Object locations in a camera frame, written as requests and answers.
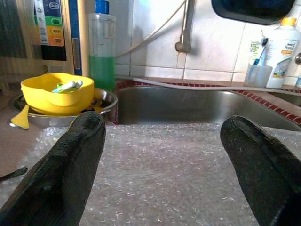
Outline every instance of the stainless steel sink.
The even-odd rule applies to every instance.
[[[270,93],[270,94],[301,107],[301,97],[289,95],[289,94],[283,94],[283,93]]]
[[[301,131],[295,123],[238,93],[163,87],[129,87],[119,92],[120,124],[222,123],[232,115],[262,126]]]

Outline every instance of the stainless steel bowl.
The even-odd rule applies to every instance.
[[[96,102],[99,103],[100,107],[103,111],[100,112],[101,115],[105,115],[106,113],[110,112],[111,109],[117,104],[118,98],[117,96],[109,91],[95,88],[94,98]],[[26,102],[23,95],[18,95],[13,98],[10,102],[10,106],[17,110],[18,112],[21,111]],[[30,109],[28,112],[28,122],[33,125],[37,125],[42,128],[46,127],[66,127],[69,126],[70,123],[76,118],[77,116],[53,116],[53,115],[43,115],[35,112],[34,110]]]

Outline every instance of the hose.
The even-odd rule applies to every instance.
[[[173,89],[260,91],[260,92],[269,92],[269,93],[282,93],[282,94],[288,94],[288,95],[301,97],[301,93],[293,93],[293,92],[289,92],[289,91],[285,91],[285,90],[279,90],[279,89],[267,89],[267,88],[257,88],[257,87],[192,87],[192,86],[178,86],[178,85],[173,85],[173,84],[168,84],[168,83],[163,83],[163,82],[157,82],[157,81],[150,81],[150,80],[146,80],[146,79],[138,79],[138,78],[128,77],[128,76],[116,76],[116,79],[143,82],[143,83],[148,83],[148,84],[151,84],[151,85],[162,86],[162,87],[173,88]]]

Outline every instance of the dish soap bottle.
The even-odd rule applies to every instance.
[[[95,87],[115,88],[115,23],[109,15],[109,2],[95,0],[95,13],[89,14],[90,77]]]
[[[296,21],[296,18],[286,17],[277,29],[267,33],[269,42],[263,65],[272,66],[273,70],[266,88],[281,88],[285,81],[285,72],[300,40],[300,32],[295,29]]]

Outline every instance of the yellow handle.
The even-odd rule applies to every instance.
[[[28,130],[29,129],[29,123],[28,123],[28,110],[29,106],[25,105],[23,110],[16,115],[14,118],[10,120],[9,124],[13,124],[12,126],[18,127],[20,129]]]

